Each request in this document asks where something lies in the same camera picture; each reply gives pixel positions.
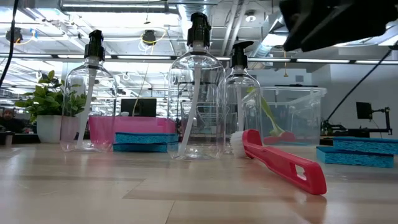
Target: ceiling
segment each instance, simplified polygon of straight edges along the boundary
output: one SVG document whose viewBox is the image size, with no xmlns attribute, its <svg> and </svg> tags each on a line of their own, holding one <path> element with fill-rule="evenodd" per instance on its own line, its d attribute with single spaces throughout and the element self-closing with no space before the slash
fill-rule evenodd
<svg viewBox="0 0 398 224">
<path fill-rule="evenodd" d="M 378 45 L 398 37 L 398 26 L 391 23 L 388 34 L 378 40 L 368 39 L 359 43 L 342 45 L 342 47 L 330 47 L 307 53 L 295 51 L 285 54 L 280 47 L 280 37 L 278 35 L 270 36 L 264 31 L 267 17 L 276 14 L 279 10 L 277 7 L 279 0 L 169 0 L 167 9 L 164 7 L 165 1 L 152 0 L 109 0 L 105 2 L 64 0 L 61 2 L 62 5 L 58 5 L 58 1 L 48 0 L 22 1 L 16 16 L 16 27 L 21 28 L 23 41 L 14 47 L 15 53 L 65 54 L 81 57 L 85 44 L 88 43 L 88 34 L 99 29 L 103 31 L 104 46 L 108 55 L 182 55 L 187 50 L 186 33 L 190 27 L 187 14 L 195 10 L 209 15 L 212 25 L 210 52 L 216 56 L 222 56 L 221 49 L 228 22 L 235 19 L 233 28 L 236 27 L 239 15 L 248 11 L 253 11 L 256 20 L 248 22 L 245 20 L 246 16 L 243 16 L 237 33 L 239 40 L 254 41 L 254 45 L 247 49 L 248 54 L 255 52 L 265 44 L 269 45 L 271 50 L 267 53 L 268 57 L 376 60 L 381 58 L 387 49 Z M 232 9 L 237 2 L 236 14 L 232 15 Z M 10 27 L 12 3 L 11 0 L 3 0 L 0 3 L 0 54 L 6 54 L 9 51 L 6 32 Z M 233 28 L 227 46 L 231 44 Z M 142 43 L 141 35 L 145 30 L 155 31 L 158 39 L 155 45 L 146 46 Z M 2 60 L 3 58 L 0 58 L 0 70 L 5 64 L 5 60 L 3 62 Z M 61 78 L 66 75 L 65 67 L 76 67 L 77 65 L 78 63 L 64 63 L 62 60 L 14 59 L 4 85 L 34 86 L 40 76 L 38 72 L 46 73 L 55 70 L 56 76 Z M 267 67 L 264 64 L 260 65 L 253 67 L 279 69 L 283 68 L 285 63 L 273 63 Z M 144 86 L 167 87 L 169 63 L 151 63 L 149 65 L 148 63 L 105 62 L 104 66 L 113 75 L 119 77 L 117 80 L 122 86 L 140 87 L 142 76 L 148 68 Z M 295 63 L 288 66 L 289 68 L 304 68 L 311 72 L 319 65 Z M 8 90 L 13 94 L 27 91 L 22 88 L 8 88 Z M 147 91 L 143 95 L 150 95 L 150 93 Z"/>
</svg>

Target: spray bottle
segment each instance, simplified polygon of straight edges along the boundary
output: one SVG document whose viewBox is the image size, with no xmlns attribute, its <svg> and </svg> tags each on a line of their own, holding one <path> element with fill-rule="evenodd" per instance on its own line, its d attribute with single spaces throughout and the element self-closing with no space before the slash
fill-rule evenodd
<svg viewBox="0 0 398 224">
<path fill-rule="evenodd" d="M 65 79 L 61 127 L 61 146 L 64 151 L 110 151 L 113 145 L 118 87 L 115 78 L 103 67 L 105 50 L 102 32 L 94 30 L 89 38 L 84 64 L 73 69 Z M 94 91 L 96 96 L 110 94 L 113 97 L 100 101 L 93 97 Z M 94 111 L 92 104 L 101 107 Z M 90 141 L 84 141 L 87 121 Z"/>
<path fill-rule="evenodd" d="M 259 82 L 250 76 L 247 71 L 248 57 L 244 54 L 244 49 L 253 44 L 253 41 L 240 42 L 233 45 L 233 55 L 231 57 L 231 74 L 229 74 L 219 85 L 220 102 L 225 109 L 220 132 L 223 133 L 222 142 L 219 147 L 223 147 L 225 153 L 231 153 L 232 149 L 227 142 L 230 136 L 236 131 L 244 131 L 245 115 L 242 99 L 250 91 L 259 91 Z M 258 108 L 256 116 L 260 119 L 260 99 L 256 94 L 256 101 L 252 105 Z"/>
<path fill-rule="evenodd" d="M 182 142 L 168 145 L 178 160 L 205 161 L 222 155 L 216 147 L 217 86 L 225 76 L 219 60 L 209 54 L 210 30 L 207 16 L 191 15 L 188 30 L 190 50 L 174 61 L 169 72 L 169 120 L 181 121 Z"/>
</svg>

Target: wooden table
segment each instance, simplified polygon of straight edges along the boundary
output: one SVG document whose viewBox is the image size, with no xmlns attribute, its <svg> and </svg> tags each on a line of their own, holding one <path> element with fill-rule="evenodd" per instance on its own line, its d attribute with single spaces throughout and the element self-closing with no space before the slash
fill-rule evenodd
<svg viewBox="0 0 398 224">
<path fill-rule="evenodd" d="M 315 159 L 314 147 L 284 150 Z M 324 196 L 262 164 L 224 156 L 64 153 L 57 144 L 0 148 L 0 221 L 59 223 L 398 223 L 398 168 L 321 164 Z"/>
</svg>

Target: green plant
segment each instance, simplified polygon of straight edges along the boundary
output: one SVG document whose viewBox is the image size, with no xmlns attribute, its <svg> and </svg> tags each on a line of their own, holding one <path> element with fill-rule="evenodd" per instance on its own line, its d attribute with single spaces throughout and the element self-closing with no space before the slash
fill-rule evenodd
<svg viewBox="0 0 398 224">
<path fill-rule="evenodd" d="M 48 84 L 45 86 L 36 86 L 33 93 L 25 93 L 28 96 L 26 100 L 15 102 L 16 106 L 26 108 L 30 113 L 30 122 L 34 122 L 38 115 L 62 115 L 62 105 L 64 96 L 66 100 L 66 116 L 76 116 L 84 110 L 86 104 L 86 95 L 82 93 L 77 95 L 75 90 L 66 92 L 65 82 L 54 77 L 54 71 L 49 72 L 47 79 L 40 79 L 38 83 Z"/>
</svg>

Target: pink container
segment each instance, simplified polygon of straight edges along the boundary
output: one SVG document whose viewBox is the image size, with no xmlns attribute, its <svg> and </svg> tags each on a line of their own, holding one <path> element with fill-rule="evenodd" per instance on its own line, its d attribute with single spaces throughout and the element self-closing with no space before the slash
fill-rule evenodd
<svg viewBox="0 0 398 224">
<path fill-rule="evenodd" d="M 175 123 L 167 118 L 90 116 L 88 118 L 90 140 L 94 144 L 113 142 L 116 132 L 127 133 L 175 133 Z"/>
</svg>

